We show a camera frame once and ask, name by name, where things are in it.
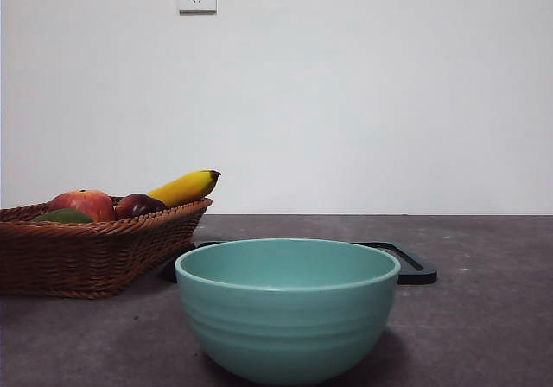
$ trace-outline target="banana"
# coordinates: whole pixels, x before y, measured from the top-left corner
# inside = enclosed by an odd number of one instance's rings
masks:
[[[177,207],[206,197],[215,188],[220,175],[212,169],[193,171],[146,194],[163,201],[167,207]]]

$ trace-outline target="teal bowl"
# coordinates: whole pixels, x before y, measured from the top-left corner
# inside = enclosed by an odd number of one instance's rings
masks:
[[[399,267],[384,251],[299,238],[214,244],[175,262],[205,353],[274,385],[317,384],[356,365],[385,328]]]

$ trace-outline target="dark gray tabletop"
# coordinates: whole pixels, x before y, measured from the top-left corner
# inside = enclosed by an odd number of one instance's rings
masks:
[[[206,215],[196,241],[399,244],[438,268],[398,286],[372,352],[325,386],[553,385],[553,217]],[[246,386],[204,355],[162,267],[88,301],[0,297],[0,385]]]

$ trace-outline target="red apple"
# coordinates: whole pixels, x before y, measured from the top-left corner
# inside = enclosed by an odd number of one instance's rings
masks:
[[[115,220],[115,211],[109,195],[99,190],[72,190],[62,193],[48,204],[48,211],[74,208],[88,214],[93,221]]]
[[[146,194],[134,193],[123,197],[115,207],[115,219],[127,219],[141,214],[167,209],[165,203]]]

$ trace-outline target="woven basket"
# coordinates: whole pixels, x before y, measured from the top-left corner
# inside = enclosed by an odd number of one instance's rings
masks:
[[[121,197],[111,197],[116,204]],[[0,210],[0,294],[97,299],[192,243],[210,199],[110,222],[31,222],[48,203]]]

